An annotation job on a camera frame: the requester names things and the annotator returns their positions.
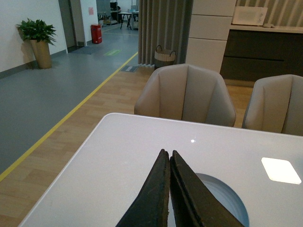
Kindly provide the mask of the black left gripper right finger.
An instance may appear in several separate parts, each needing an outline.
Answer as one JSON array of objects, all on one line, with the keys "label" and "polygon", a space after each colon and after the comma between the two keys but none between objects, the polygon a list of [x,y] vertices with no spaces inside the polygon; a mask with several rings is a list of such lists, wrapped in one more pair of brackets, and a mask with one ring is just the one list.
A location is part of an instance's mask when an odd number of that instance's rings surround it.
[{"label": "black left gripper right finger", "polygon": [[170,194],[178,227],[241,227],[174,150],[170,158]]}]

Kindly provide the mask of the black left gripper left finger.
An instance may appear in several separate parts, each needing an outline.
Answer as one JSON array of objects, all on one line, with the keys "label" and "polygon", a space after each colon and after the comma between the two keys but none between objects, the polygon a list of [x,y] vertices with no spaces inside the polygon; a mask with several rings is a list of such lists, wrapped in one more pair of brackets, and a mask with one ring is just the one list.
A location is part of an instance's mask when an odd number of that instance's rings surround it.
[{"label": "black left gripper left finger", "polygon": [[118,222],[118,227],[166,227],[170,190],[169,154],[162,149],[138,196]]}]

